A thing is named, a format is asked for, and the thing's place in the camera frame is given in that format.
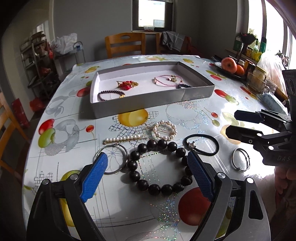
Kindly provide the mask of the person's right hand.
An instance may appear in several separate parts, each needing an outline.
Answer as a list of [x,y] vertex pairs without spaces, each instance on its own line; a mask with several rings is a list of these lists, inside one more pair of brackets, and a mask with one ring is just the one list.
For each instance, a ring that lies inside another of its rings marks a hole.
[[285,200],[295,206],[295,167],[276,167],[274,170],[274,188],[276,207]]

